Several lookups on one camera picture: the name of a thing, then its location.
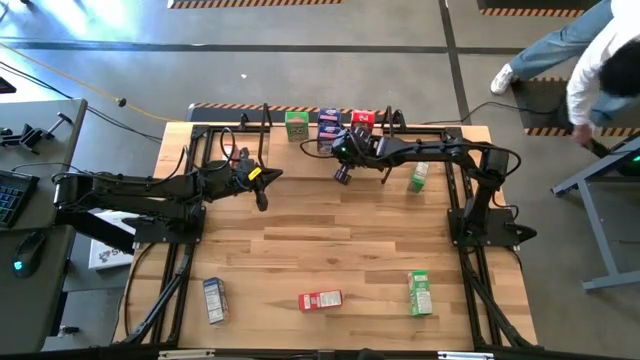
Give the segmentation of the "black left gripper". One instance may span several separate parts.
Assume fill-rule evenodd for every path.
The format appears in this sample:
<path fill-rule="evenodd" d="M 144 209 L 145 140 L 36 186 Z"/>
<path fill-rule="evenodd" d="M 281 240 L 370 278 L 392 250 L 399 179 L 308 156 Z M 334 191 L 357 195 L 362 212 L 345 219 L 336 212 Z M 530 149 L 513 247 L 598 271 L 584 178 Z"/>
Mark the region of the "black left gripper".
<path fill-rule="evenodd" d="M 251 156 L 248 148 L 242 148 L 235 166 L 216 160 L 202 168 L 202 195 L 205 200 L 218 200 L 254 190 L 258 210 L 266 211 L 269 206 L 266 189 L 282 174 L 281 169 L 266 167 Z M 253 182 L 249 176 L 257 177 Z"/>

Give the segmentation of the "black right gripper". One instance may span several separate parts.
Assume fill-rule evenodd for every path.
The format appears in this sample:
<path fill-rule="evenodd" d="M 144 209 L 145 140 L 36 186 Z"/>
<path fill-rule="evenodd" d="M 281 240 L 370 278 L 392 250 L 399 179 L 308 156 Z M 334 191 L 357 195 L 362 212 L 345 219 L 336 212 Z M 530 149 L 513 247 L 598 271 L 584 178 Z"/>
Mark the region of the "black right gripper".
<path fill-rule="evenodd" d="M 352 135 L 360 140 L 369 140 L 372 133 L 366 127 L 354 127 Z M 342 166 L 335 172 L 335 180 L 342 185 L 348 185 L 352 179 L 348 166 L 381 166 L 382 162 L 367 153 L 367 143 L 354 140 L 351 137 L 336 138 L 332 143 L 332 156 Z"/>

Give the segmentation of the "white printed box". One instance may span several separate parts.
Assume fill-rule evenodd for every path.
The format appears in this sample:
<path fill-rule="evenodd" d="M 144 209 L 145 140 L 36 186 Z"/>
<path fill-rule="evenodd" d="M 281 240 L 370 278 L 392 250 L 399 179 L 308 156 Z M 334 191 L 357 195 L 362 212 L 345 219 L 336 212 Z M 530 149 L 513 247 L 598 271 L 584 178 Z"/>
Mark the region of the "white printed box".
<path fill-rule="evenodd" d="M 137 218 L 137 214 L 121 212 L 121 211 L 104 211 L 97 213 L 96 216 L 105 220 L 111 225 L 128 232 L 131 235 L 136 233 L 136 230 L 123 222 L 126 218 Z M 130 265 L 133 261 L 133 256 L 122 252 L 116 248 L 105 245 L 104 243 L 92 239 L 89 253 L 88 269 L 89 270 L 103 270 L 108 268 L 114 268 L 124 265 Z"/>

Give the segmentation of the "green Apple Jacks cereal box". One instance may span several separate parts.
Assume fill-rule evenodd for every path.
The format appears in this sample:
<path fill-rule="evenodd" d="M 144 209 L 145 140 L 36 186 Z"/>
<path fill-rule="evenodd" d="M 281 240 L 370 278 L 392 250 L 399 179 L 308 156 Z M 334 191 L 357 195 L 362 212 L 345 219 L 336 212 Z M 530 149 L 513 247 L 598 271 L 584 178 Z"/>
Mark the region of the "green Apple Jacks cereal box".
<path fill-rule="evenodd" d="M 285 127 L 290 142 L 302 142 L 309 139 L 309 113 L 288 111 L 285 113 Z"/>
<path fill-rule="evenodd" d="M 412 193 L 420 193 L 426 184 L 428 171 L 428 162 L 417 162 L 411 172 L 407 190 Z"/>
<path fill-rule="evenodd" d="M 430 281 L 426 270 L 408 273 L 410 313 L 412 316 L 427 316 L 433 313 Z"/>

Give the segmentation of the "grey desk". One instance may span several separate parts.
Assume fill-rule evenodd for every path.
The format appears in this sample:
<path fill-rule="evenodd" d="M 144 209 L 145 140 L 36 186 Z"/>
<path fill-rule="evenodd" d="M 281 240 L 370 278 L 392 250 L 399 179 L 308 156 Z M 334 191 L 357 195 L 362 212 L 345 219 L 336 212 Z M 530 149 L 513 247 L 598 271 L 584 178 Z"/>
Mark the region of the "grey desk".
<path fill-rule="evenodd" d="M 37 352 L 52 332 L 75 231 L 55 224 L 51 176 L 69 169 L 87 107 L 85 99 L 0 103 L 0 128 L 19 134 L 29 125 L 53 133 L 32 150 L 0 146 L 0 170 L 39 179 L 14 226 L 0 227 L 0 354 Z M 34 232 L 45 237 L 40 261 L 21 278 L 15 274 L 15 253 Z"/>

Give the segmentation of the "red Froot Loops cereal box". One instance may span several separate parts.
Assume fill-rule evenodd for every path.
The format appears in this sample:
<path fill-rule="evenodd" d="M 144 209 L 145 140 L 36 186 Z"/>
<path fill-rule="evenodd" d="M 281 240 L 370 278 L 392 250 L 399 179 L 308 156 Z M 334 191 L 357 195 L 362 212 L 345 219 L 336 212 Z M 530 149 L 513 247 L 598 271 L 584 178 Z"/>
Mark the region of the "red Froot Loops cereal box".
<path fill-rule="evenodd" d="M 298 297 L 299 310 L 302 312 L 340 307 L 343 304 L 340 290 L 309 292 Z"/>
<path fill-rule="evenodd" d="M 351 127 L 364 127 L 373 131 L 376 122 L 376 113 L 369 110 L 353 110 L 351 113 Z"/>

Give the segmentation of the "grey-blue metal table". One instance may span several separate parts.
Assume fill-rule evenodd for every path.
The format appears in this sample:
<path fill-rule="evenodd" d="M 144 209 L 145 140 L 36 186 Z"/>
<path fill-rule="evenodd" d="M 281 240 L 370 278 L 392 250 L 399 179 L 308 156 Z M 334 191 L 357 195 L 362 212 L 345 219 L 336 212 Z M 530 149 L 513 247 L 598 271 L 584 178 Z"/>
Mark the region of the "grey-blue metal table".
<path fill-rule="evenodd" d="M 609 149 L 589 147 L 597 160 L 551 188 L 577 191 L 606 274 L 582 283 L 585 291 L 640 284 L 640 133 Z"/>

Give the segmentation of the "black computer mouse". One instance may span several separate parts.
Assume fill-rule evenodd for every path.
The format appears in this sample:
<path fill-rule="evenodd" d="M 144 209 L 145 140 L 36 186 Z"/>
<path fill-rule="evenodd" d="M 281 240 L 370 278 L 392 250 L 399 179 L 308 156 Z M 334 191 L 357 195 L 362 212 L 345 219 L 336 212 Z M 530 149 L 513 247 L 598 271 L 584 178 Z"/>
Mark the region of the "black computer mouse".
<path fill-rule="evenodd" d="M 34 231 L 16 246 L 11 263 L 17 278 L 28 278 L 38 270 L 46 241 L 42 231 Z"/>

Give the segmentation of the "black desk clamp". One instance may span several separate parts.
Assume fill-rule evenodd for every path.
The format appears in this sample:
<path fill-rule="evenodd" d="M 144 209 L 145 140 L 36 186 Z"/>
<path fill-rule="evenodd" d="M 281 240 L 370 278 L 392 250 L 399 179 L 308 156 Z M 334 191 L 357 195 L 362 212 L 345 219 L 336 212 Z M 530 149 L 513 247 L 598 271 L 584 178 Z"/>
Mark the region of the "black desk clamp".
<path fill-rule="evenodd" d="M 41 140 L 52 140 L 55 138 L 54 131 L 62 124 L 73 125 L 74 122 L 67 115 L 58 112 L 58 120 L 48 129 L 34 128 L 25 124 L 20 134 L 14 134 L 8 128 L 0 130 L 0 147 L 20 147 L 33 154 L 39 155 L 36 145 Z"/>

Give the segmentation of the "black hazard-striped floor mat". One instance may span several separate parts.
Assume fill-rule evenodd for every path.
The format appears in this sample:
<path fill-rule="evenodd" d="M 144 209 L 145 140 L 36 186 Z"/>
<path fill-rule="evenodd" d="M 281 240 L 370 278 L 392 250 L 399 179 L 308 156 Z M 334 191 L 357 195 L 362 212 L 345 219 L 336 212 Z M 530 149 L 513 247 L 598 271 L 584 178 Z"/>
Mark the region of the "black hazard-striped floor mat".
<path fill-rule="evenodd" d="M 565 17 L 583 15 L 592 0 L 476 0 L 479 12 L 485 16 L 503 17 Z"/>
<path fill-rule="evenodd" d="M 311 122 L 317 120 L 320 107 L 269 105 L 268 111 L 273 122 L 283 122 L 287 112 L 307 112 Z M 193 103 L 187 113 L 189 122 L 239 122 L 241 115 L 246 114 L 251 122 L 260 122 L 263 114 L 263 103 Z"/>
<path fill-rule="evenodd" d="M 340 5 L 344 0 L 168 0 L 171 10 Z"/>
<path fill-rule="evenodd" d="M 511 87 L 516 106 L 523 109 L 521 122 L 526 135 L 569 136 L 573 125 L 567 118 L 566 81 L 557 77 L 518 81 Z M 640 104 L 635 104 L 612 122 L 596 127 L 597 136 L 626 137 L 640 133 Z"/>

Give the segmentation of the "person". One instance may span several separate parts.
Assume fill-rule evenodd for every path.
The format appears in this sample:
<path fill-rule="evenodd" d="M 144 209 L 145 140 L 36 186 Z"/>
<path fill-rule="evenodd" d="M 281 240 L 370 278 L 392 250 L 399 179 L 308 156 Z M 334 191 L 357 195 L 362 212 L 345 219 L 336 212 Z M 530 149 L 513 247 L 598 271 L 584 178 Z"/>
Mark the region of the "person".
<path fill-rule="evenodd" d="M 572 136 L 588 144 L 595 129 L 640 101 L 640 0 L 600 0 L 563 28 L 550 32 L 504 64 L 490 83 L 503 94 L 575 57 L 566 84 Z"/>

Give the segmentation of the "silver metal bracket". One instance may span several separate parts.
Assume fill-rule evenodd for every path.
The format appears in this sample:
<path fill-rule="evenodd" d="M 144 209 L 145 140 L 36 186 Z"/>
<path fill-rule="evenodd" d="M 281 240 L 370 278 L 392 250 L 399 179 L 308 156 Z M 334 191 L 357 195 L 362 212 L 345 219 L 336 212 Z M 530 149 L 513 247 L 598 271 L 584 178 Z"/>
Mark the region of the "silver metal bracket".
<path fill-rule="evenodd" d="M 212 349 L 174 349 L 160 351 L 157 360 L 210 360 L 215 356 Z"/>
<path fill-rule="evenodd" d="M 495 360 L 492 353 L 439 351 L 438 360 Z"/>

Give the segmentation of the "black backlit keyboard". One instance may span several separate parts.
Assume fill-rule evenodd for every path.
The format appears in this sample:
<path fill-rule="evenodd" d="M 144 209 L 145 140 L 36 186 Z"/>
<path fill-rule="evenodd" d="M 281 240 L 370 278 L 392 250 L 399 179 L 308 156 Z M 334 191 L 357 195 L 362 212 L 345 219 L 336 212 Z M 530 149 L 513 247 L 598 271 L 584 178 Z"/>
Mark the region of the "black backlit keyboard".
<path fill-rule="evenodd" d="M 37 176 L 0 170 L 0 228 L 15 225 L 39 180 Z"/>

